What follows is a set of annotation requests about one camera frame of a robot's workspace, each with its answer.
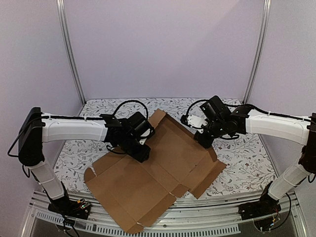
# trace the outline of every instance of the white backdrop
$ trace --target white backdrop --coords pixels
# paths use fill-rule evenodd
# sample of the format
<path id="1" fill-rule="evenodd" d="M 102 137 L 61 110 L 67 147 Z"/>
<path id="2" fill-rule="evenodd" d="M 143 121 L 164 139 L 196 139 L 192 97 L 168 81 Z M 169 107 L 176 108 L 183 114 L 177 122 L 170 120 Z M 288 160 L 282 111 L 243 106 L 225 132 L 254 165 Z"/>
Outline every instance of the white backdrop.
<path id="1" fill-rule="evenodd" d="M 70 71 L 55 1 L 0 1 L 0 236 L 18 236 L 33 190 L 17 158 L 6 155 L 34 106 L 75 115 L 80 102 Z M 44 145 L 52 163 L 61 142 Z"/>
<path id="2" fill-rule="evenodd" d="M 310 116 L 316 112 L 316 2 L 272 1 L 269 25 L 250 103 L 266 111 Z M 279 172 L 301 155 L 293 142 L 265 137 Z M 315 236 L 316 182 L 296 194 L 310 236 Z"/>
<path id="3" fill-rule="evenodd" d="M 243 97 L 263 0 L 68 0 L 87 99 Z"/>

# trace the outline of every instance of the white patterned surface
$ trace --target white patterned surface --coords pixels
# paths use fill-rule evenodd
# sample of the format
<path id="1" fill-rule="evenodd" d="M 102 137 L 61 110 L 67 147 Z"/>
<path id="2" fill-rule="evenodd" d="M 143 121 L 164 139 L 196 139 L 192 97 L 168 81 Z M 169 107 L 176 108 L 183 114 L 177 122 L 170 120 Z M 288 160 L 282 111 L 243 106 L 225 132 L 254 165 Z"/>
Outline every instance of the white patterned surface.
<path id="1" fill-rule="evenodd" d="M 89 100 L 81 116 L 111 114 L 125 100 L 127 99 Z M 150 115 L 159 108 L 180 121 L 181 115 L 185 114 L 187 108 L 197 99 L 138 100 L 148 107 Z M 233 99 L 223 101 L 228 104 L 239 104 L 238 100 Z M 136 111 L 145 112 L 141 105 L 130 103 L 121 107 L 116 116 L 126 118 Z M 197 106 L 192 108 L 191 113 L 202 116 L 202 112 Z M 275 172 L 258 135 L 240 135 L 238 139 L 232 141 L 216 139 L 213 147 L 218 159 L 227 164 L 227 167 L 201 198 L 258 191 L 275 179 Z M 103 142 L 66 141 L 54 167 L 54 172 L 68 190 L 89 193 L 89 189 L 83 182 L 84 171 L 107 152 L 106 144 Z M 193 198 L 193 196 L 186 193 L 184 198 Z"/>

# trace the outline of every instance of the metal grate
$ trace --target metal grate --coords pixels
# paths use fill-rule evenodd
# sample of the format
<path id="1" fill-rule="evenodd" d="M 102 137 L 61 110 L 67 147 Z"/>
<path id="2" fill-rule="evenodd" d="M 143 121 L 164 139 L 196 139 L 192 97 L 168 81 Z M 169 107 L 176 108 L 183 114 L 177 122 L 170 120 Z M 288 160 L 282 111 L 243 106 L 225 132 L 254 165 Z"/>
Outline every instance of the metal grate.
<path id="1" fill-rule="evenodd" d="M 56 225 L 63 225 L 63 218 L 58 214 L 37 210 L 36 217 Z M 144 230 L 143 232 L 133 235 L 128 234 L 117 227 L 108 227 L 100 224 L 92 224 L 89 222 L 81 223 L 81 221 L 77 221 L 75 227 L 82 231 L 112 237 L 220 237 L 241 233 L 237 224 L 199 230 Z"/>

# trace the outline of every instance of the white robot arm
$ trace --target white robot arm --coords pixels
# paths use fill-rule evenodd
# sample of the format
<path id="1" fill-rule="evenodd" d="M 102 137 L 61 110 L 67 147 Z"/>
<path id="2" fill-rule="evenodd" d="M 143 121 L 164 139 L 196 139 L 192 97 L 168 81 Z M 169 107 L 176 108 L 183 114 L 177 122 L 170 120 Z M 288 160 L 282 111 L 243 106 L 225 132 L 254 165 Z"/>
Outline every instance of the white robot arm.
<path id="1" fill-rule="evenodd" d="M 239 133 L 265 134 L 303 145 L 302 156 L 266 186 L 258 202 L 239 207 L 242 219 L 280 211 L 278 200 L 311 173 L 316 173 L 316 114 L 311 117 L 287 116 L 265 112 L 253 105 L 232 106 L 235 110 L 231 112 L 229 105 L 224 104 L 218 96 L 201 101 L 204 104 L 200 108 L 207 119 L 189 115 L 192 104 L 181 122 L 197 130 L 195 139 L 205 148 L 211 147 L 216 138 L 236 139 Z"/>
<path id="2" fill-rule="evenodd" d="M 154 128 L 140 112 L 121 119 L 117 119 L 114 114 L 72 117 L 42 113 L 40 108 L 34 107 L 24 121 L 8 155 L 18 157 L 23 168 L 27 167 L 36 181 L 43 186 L 51 202 L 48 207 L 50 211 L 63 216 L 87 219 L 90 204 L 83 199 L 69 199 L 63 183 L 57 179 L 52 167 L 45 162 L 42 143 L 74 139 L 103 141 L 110 143 L 112 148 L 119 146 L 124 154 L 143 162 L 148 159 L 150 153 L 150 147 L 144 144 L 145 140 L 154 132 Z M 16 142 L 19 145 L 18 156 L 10 154 Z"/>

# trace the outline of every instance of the cardboard box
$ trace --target cardboard box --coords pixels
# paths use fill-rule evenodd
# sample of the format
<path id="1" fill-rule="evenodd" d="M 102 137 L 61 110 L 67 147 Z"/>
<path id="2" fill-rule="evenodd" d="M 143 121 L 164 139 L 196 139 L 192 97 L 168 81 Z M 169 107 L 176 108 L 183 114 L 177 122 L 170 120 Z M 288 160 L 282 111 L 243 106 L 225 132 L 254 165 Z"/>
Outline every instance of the cardboard box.
<path id="1" fill-rule="evenodd" d="M 84 173 L 88 188 L 127 233 L 151 226 L 186 191 L 199 198 L 226 165 L 205 150 L 193 134 L 164 111 L 149 118 L 156 129 L 146 141 L 147 161 L 108 153 Z"/>

